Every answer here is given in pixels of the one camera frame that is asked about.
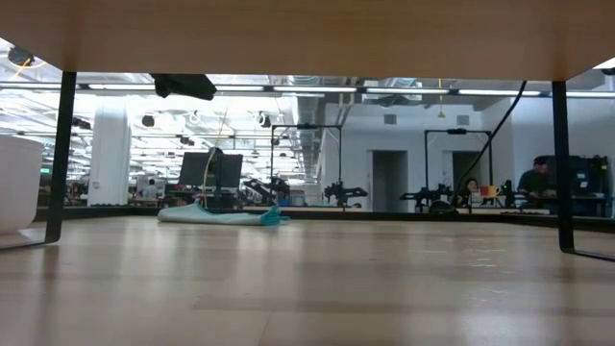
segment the blue fabric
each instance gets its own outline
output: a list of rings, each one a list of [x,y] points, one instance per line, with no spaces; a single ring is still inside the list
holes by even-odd
[[[276,226],[288,217],[280,216],[278,207],[261,215],[251,213],[211,213],[196,201],[183,207],[163,209],[158,213],[161,222],[181,222],[213,225]]]

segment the fluorescent light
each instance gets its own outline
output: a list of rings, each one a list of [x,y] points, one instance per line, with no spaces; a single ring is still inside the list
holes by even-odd
[[[273,89],[281,92],[357,92],[356,87],[347,86],[274,86]]]
[[[396,88],[396,87],[368,87],[367,93],[378,94],[407,94],[407,95],[446,95],[447,89],[438,88]]]
[[[615,92],[568,91],[566,96],[573,98],[615,98]]]
[[[154,85],[89,85],[94,90],[154,90]]]
[[[481,90],[481,89],[461,89],[459,95],[468,96],[517,96],[519,91],[515,90]],[[540,96],[540,91],[524,91],[523,96]]]
[[[603,62],[598,66],[594,67],[594,69],[609,69],[615,67],[615,58],[609,60],[608,62]]]
[[[59,89],[59,83],[0,83],[3,89]]]
[[[262,86],[217,86],[218,91],[263,91]]]

